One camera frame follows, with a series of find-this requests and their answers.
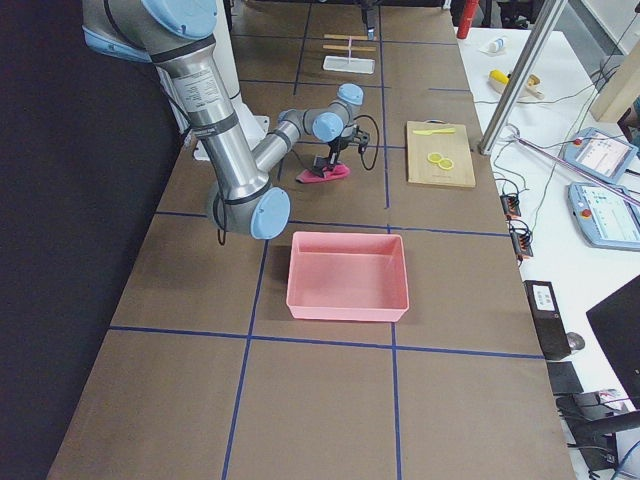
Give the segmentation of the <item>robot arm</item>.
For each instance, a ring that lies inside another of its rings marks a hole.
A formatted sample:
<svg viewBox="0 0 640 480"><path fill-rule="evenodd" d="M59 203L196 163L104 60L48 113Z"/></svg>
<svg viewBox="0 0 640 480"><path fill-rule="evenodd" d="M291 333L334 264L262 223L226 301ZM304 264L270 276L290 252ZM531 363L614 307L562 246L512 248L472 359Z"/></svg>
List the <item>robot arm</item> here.
<svg viewBox="0 0 640 480"><path fill-rule="evenodd" d="M286 227L291 204L273 186L270 170L304 135L330 143L351 134L364 92L339 87L328 106L282 112L277 127L251 146L238 117L238 101L224 76L235 64L216 64L216 35L226 30L219 1L85 1L83 31L94 51L166 71L192 131L216 175L207 214L222 232L266 240Z"/></svg>

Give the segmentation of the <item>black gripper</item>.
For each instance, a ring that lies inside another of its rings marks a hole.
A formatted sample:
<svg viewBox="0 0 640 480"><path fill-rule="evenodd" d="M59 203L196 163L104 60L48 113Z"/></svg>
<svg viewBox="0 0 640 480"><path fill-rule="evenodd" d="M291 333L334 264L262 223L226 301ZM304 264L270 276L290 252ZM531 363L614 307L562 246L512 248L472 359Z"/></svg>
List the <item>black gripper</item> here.
<svg viewBox="0 0 640 480"><path fill-rule="evenodd" d="M373 9L364 11L364 27L367 39L374 40L376 34L376 12ZM364 154L368 148L369 141L370 134L358 125L355 125L347 134L342 134L328 143L329 154L326 157L316 156L312 164L312 170L321 171L324 168L333 169L335 166L343 164L339 161L341 152L349 146L356 146L362 166L365 170L369 171L371 167L368 166L364 160Z"/></svg>

